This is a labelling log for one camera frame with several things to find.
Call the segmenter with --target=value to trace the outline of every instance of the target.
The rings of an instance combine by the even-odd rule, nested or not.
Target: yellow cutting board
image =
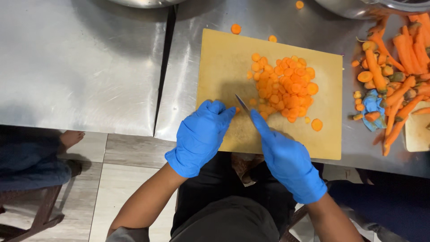
[[[306,116],[311,120],[319,118],[323,122],[322,130],[314,131],[310,123],[304,122],[304,117],[290,123],[279,112],[270,115],[267,123],[305,145],[312,158],[340,160],[341,55],[204,29],[196,108],[207,99],[220,100],[227,108],[240,107],[234,95],[237,93],[249,108],[257,109],[257,106],[249,105],[251,98],[259,99],[255,81],[246,78],[253,63],[253,53],[267,57],[272,66],[276,66],[277,59],[295,55],[306,59],[307,66],[315,69],[316,77],[312,81],[318,84],[319,92],[312,96],[314,102]],[[245,112],[239,112],[233,118],[219,150],[262,154],[260,135]]]
[[[413,111],[428,107],[430,107],[430,102],[419,102]],[[409,152],[430,150],[430,130],[426,129],[429,123],[430,114],[409,114],[405,124],[406,149]]]

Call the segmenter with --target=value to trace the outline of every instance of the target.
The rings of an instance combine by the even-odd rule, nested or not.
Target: stainless steel counter
[[[372,133],[362,122],[348,119],[348,115],[356,113],[353,91],[362,89],[350,65],[360,53],[356,36],[365,38],[374,24],[336,16],[313,1],[307,1],[301,10],[295,8],[295,1],[284,0],[181,3],[157,117],[156,138],[175,141],[180,122],[195,110],[203,28],[230,32],[233,23],[242,26],[243,36],[266,40],[274,34],[279,43],[344,54],[342,159],[314,161],[430,178],[428,154],[407,152],[403,135],[392,145],[389,156],[384,157],[381,146],[372,145],[378,132]],[[397,33],[401,24],[398,16],[390,17],[385,37],[388,39]]]
[[[168,10],[107,0],[0,8],[0,124],[153,136]]]

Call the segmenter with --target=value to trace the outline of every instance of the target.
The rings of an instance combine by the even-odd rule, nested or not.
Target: metal bowl
[[[114,3],[133,8],[153,9],[171,6],[185,0],[110,0]]]
[[[373,19],[389,14],[430,11],[430,0],[315,0],[327,10],[349,19]]]

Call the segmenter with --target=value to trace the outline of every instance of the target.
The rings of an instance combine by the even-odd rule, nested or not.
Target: person's right hand
[[[318,201],[327,192],[327,186],[310,162],[306,147],[271,131],[257,111],[251,110],[251,118],[261,134],[264,159],[273,177],[293,194],[298,203]]]

